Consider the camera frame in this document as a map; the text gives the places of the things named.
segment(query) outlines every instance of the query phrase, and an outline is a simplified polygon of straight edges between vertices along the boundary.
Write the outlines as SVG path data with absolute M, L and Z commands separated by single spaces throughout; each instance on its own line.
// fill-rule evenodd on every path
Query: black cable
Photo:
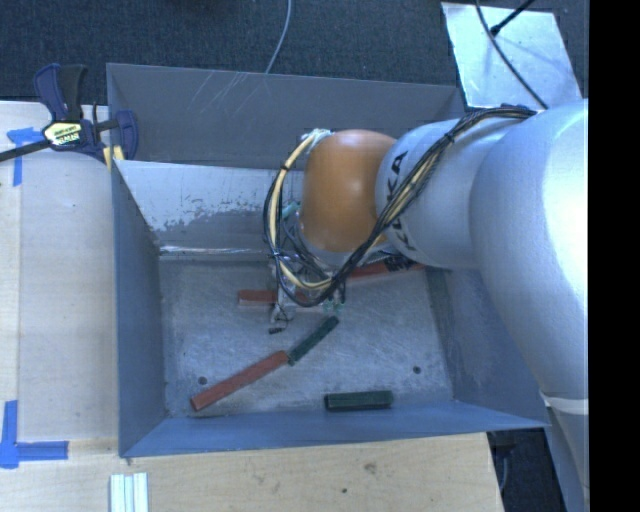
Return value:
M 356 269 L 360 261 L 367 254 L 369 249 L 371 249 L 371 247 L 375 244 L 376 240 L 384 232 L 384 230 L 386 230 L 400 215 L 402 215 L 406 211 L 406 209 L 413 203 L 413 201 L 415 201 L 415 199 L 420 195 L 428 179 L 431 177 L 431 170 L 435 167 L 444 151 L 449 146 L 455 143 L 457 136 L 469 130 L 479 122 L 491 117 L 526 119 L 535 114 L 536 112 L 534 110 L 530 110 L 526 107 L 503 105 L 501 107 L 474 110 L 462 117 L 448 133 L 443 135 L 431 147 L 429 147 L 429 149 L 427 149 L 427 151 L 418 160 L 418 162 L 416 162 L 407 176 L 405 176 L 405 178 L 396 188 L 392 197 L 389 199 L 382 212 L 378 216 L 376 224 L 367 240 L 349 256 L 347 261 L 337 272 L 333 274 L 333 276 L 328 276 L 322 271 L 324 277 L 322 277 L 321 279 L 330 280 L 331 284 L 329 284 L 321 292 L 318 292 L 317 295 L 314 294 L 313 297 L 310 297 L 306 301 L 302 301 L 298 297 L 296 297 L 296 294 L 289 289 L 288 283 L 285 280 L 285 276 L 282 275 L 282 271 L 280 269 L 280 260 L 283 258 L 284 254 L 282 253 L 280 247 L 276 247 L 274 245 L 274 243 L 278 244 L 280 240 L 280 223 L 276 223 L 275 240 L 272 240 L 268 234 L 269 207 L 272 202 L 273 193 L 275 191 L 275 185 L 277 181 L 276 177 L 276 179 L 273 180 L 265 199 L 263 208 L 263 228 L 267 243 L 269 244 L 271 255 L 275 260 L 277 282 L 282 287 L 287 296 L 301 307 L 317 306 L 325 300 L 333 298 L 336 291 L 338 291 L 341 296 L 341 302 L 344 303 L 346 296 L 346 280 L 348 276 Z M 413 179 L 420 171 L 423 171 L 421 180 L 418 183 L 414 183 Z M 396 203 L 407 191 L 410 192 L 408 199 L 406 199 L 405 202 L 400 206 L 400 208 L 398 208 L 398 205 Z
M 304 266 L 311 270 L 311 272 L 320 279 L 327 278 L 327 275 L 322 267 L 317 263 L 316 257 L 309 252 L 309 250 L 302 243 L 298 243 L 298 225 L 294 224 L 293 229 L 294 233 L 291 233 L 287 228 L 286 224 L 283 225 L 283 230 L 285 231 L 285 237 L 291 245 L 293 246 L 293 251 L 297 258 L 304 262 Z
M 520 7 L 518 7 L 515 11 L 513 11 L 509 16 L 503 19 L 500 23 L 496 23 L 493 27 L 491 27 L 491 34 L 493 37 L 497 36 L 500 31 L 506 27 L 509 23 L 511 23 L 516 17 L 520 15 L 527 7 L 529 7 L 536 0 L 527 0 Z
M 502 51 L 502 48 L 500 48 L 500 46 L 496 42 L 495 38 L 493 37 L 493 34 L 491 33 L 491 29 L 487 24 L 487 20 L 484 18 L 484 14 L 482 14 L 482 9 L 480 8 L 479 0 L 475 0 L 475 5 L 476 5 L 476 11 L 478 12 L 478 18 L 480 18 L 480 23 L 482 23 L 484 31 L 487 33 L 487 37 L 489 37 L 491 44 L 496 49 L 496 51 L 498 52 L 498 54 L 500 55 L 504 63 L 511 70 L 511 72 L 518 79 L 518 81 L 522 84 L 522 86 L 529 92 L 529 94 L 531 94 L 533 99 L 535 99 L 542 108 L 544 108 L 545 110 L 548 109 L 549 106 L 542 100 L 542 98 L 540 98 L 540 96 L 536 94 L 536 92 L 531 88 L 531 86 L 522 77 L 522 75 L 518 73 L 518 70 L 513 66 L 513 64 L 511 64 L 511 61 L 507 58 L 507 56 Z
M 500 479 L 500 494 L 504 496 L 504 490 L 507 487 L 507 481 L 509 479 L 509 458 L 502 458 L 502 478 Z

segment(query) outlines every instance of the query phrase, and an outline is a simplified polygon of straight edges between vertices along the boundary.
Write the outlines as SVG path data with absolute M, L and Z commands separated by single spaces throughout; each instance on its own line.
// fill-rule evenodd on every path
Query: blue clamp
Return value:
M 119 143 L 125 158 L 132 159 L 138 148 L 138 128 L 131 110 L 120 110 L 115 120 L 98 123 L 94 108 L 93 123 L 83 119 L 79 101 L 79 88 L 87 68 L 82 65 L 60 66 L 49 64 L 40 69 L 33 79 L 33 85 L 42 103 L 51 113 L 51 124 L 43 133 L 55 151 L 75 151 L 92 156 L 105 163 L 105 144 L 100 140 L 100 132 L 105 129 L 119 129 Z M 59 125 L 59 130 L 50 130 Z M 73 131 L 73 125 L 79 125 Z

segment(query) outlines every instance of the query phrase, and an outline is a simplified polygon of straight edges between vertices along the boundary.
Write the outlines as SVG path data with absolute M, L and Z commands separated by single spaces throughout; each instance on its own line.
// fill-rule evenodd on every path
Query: table surface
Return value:
M 0 128 L 8 118 L 15 121 L 4 115 L 11 109 L 10 103 L 0 104 Z M 40 115 L 46 120 L 44 107 Z M 0 151 L 12 147 L 6 129 L 2 132 Z M 46 165 L 58 157 L 50 150 L 27 156 L 25 172 L 30 161 Z M 1 402 L 15 400 L 19 378 L 34 371 L 19 354 L 21 197 L 29 185 L 28 181 L 12 185 L 13 165 L 12 161 L 0 164 Z M 64 385 L 60 374 L 44 382 L 53 390 Z M 0 511 L 107 510 L 110 475 L 137 472 L 148 473 L 152 512 L 504 510 L 487 438 L 478 433 L 138 459 L 121 459 L 114 437 L 87 436 L 70 439 L 66 461 L 25 462 L 14 470 L 0 469 Z

